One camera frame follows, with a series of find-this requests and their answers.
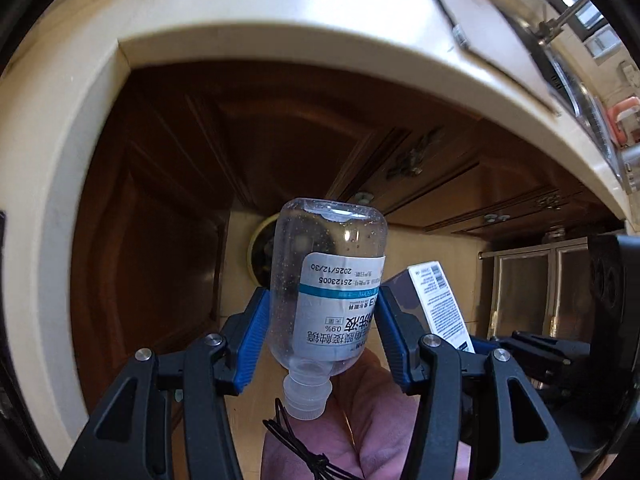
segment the bottle label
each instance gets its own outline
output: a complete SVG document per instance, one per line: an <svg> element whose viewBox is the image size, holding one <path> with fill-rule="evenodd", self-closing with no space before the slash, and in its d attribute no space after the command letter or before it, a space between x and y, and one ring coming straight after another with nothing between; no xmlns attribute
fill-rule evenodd
<svg viewBox="0 0 640 480"><path fill-rule="evenodd" d="M316 361L360 354L373 319L385 257L311 253L302 263L293 349Z"/></svg>

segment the bottle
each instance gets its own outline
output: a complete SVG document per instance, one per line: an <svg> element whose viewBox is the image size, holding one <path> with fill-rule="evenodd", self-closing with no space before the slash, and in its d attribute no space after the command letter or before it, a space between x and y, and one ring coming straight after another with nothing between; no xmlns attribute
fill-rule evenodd
<svg viewBox="0 0 640 480"><path fill-rule="evenodd" d="M386 221L375 209L297 198L278 217L267 342L289 370L284 405L312 420L329 377L356 362L369 333L385 262Z"/></svg>

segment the tile floor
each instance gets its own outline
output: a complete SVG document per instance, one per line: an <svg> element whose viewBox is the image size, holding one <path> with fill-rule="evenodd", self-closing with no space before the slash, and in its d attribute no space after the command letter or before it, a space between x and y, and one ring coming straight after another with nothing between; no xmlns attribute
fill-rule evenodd
<svg viewBox="0 0 640 480"><path fill-rule="evenodd" d="M246 249L251 234L261 221L262 217L253 213L233 212L231 215L222 276L221 325L231 314L244 310L254 291L255 285L246 268ZM474 238L433 236L390 228L383 279L390 278L409 265L438 260L458 300L469 332L473 334L477 322L478 252L484 248L484 242ZM367 347L386 365L380 336L374 326L369 333ZM286 374L287 371L265 347L260 355L254 380L242 396L226 398L236 452L246 480L257 480L260 477L265 431L262 420L273 416L273 399L282 396L282 380ZM183 469L184 465L177 463L178 480L185 478Z"/></svg>

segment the white bottle cap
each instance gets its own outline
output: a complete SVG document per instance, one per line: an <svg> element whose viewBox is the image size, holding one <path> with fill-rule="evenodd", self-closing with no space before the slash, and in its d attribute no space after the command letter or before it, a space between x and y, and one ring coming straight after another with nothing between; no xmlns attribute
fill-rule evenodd
<svg viewBox="0 0 640 480"><path fill-rule="evenodd" d="M287 375L282 384L284 407L287 413L298 420L313 420L324 413L326 400L333 386L329 379L322 384L301 384Z"/></svg>

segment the box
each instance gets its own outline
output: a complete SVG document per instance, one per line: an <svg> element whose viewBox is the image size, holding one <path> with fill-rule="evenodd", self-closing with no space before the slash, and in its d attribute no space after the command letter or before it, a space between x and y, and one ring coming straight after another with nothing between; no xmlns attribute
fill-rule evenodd
<svg viewBox="0 0 640 480"><path fill-rule="evenodd" d="M475 353L465 320L439 262L407 267L383 285L391 289L403 312L459 350Z"/></svg>

